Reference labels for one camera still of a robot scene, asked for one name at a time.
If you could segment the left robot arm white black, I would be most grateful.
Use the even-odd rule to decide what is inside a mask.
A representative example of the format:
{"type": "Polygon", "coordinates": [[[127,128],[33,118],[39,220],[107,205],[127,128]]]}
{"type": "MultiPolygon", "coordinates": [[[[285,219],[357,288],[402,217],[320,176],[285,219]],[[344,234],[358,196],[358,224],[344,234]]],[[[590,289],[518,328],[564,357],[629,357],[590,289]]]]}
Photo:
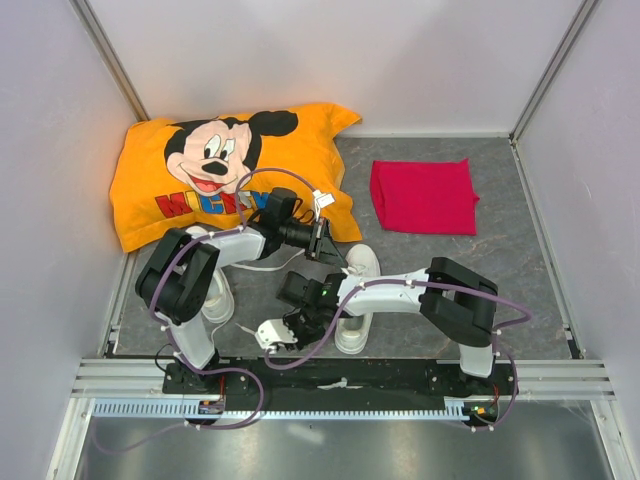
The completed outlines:
{"type": "Polygon", "coordinates": [[[264,259],[281,245],[303,250],[312,261],[347,265],[331,237],[330,221],[322,214],[334,197],[319,190],[312,197],[310,224],[294,216],[296,194],[276,188],[263,208],[233,229],[195,233],[171,228],[139,274],[135,292],[177,348],[177,357],[187,366],[185,382],[196,392],[211,392],[220,378],[218,367],[210,362],[216,349],[201,317],[216,271],[264,259]]]}

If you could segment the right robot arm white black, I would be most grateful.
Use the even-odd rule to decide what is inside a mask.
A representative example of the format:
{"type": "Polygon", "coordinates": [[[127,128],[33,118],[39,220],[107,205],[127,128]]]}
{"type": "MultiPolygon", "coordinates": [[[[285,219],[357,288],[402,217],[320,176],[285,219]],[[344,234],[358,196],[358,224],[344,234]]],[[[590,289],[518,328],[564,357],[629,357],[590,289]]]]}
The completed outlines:
{"type": "Polygon", "coordinates": [[[382,276],[377,263],[358,263],[322,281],[289,272],[276,297],[294,308],[284,323],[299,347],[320,340],[333,325],[336,347],[349,355],[364,350],[374,315],[420,314],[458,345],[459,384],[477,394],[494,381],[496,294],[488,279],[436,257],[427,269],[390,276],[382,276]]]}

